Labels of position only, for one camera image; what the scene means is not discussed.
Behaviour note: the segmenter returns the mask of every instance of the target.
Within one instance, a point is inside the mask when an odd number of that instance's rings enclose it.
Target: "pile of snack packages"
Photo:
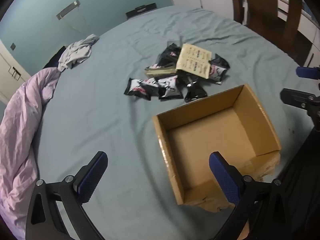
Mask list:
[[[187,43],[181,48],[173,43],[160,55],[157,64],[145,69],[149,79],[130,78],[124,94],[149,101],[152,96],[161,101],[182,99],[184,86],[188,90],[184,100],[190,102],[208,96],[199,81],[222,84],[229,68],[229,63],[217,54],[212,59],[210,51]]]

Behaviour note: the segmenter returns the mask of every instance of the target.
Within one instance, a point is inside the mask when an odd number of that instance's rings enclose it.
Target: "light blue bed sheet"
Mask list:
[[[109,167],[84,204],[108,240],[207,240],[231,212],[176,204],[151,117],[185,104],[183,99],[149,102],[123,94],[129,77],[145,78],[144,68],[171,42],[195,44],[230,63],[221,86],[205,86],[209,95],[251,86],[282,144],[276,174],[313,126],[305,111],[284,105],[279,93],[283,88],[317,93],[317,86],[296,76],[297,64],[290,57],[237,22],[203,9],[172,6],[108,31],[88,60],[62,73],[34,140],[40,178],[47,183],[76,174],[98,151],[108,154]],[[59,207],[68,231],[78,239]]]

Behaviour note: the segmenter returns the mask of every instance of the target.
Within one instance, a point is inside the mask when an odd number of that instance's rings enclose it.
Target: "cardboard box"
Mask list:
[[[279,139],[248,85],[158,114],[153,122],[178,204],[211,212],[233,206],[209,168],[214,151],[255,180],[280,160]]]

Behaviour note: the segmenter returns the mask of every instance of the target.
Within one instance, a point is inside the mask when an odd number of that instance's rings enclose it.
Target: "teal wall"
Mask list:
[[[0,101],[0,123],[3,118],[5,108],[6,108],[6,105],[2,101]]]
[[[171,0],[79,0],[79,8],[58,20],[56,15],[74,1],[15,0],[1,20],[0,39],[30,75],[42,69],[63,45],[92,33],[102,35],[124,22],[125,13],[138,6],[172,5]],[[10,49],[13,42],[14,51]]]

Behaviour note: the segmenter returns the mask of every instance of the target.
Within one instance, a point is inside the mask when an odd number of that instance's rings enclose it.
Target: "white cloth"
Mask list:
[[[76,63],[82,63],[91,55],[91,46],[99,39],[91,34],[85,40],[80,40],[70,44],[59,59],[58,70],[64,71],[72,68]]]

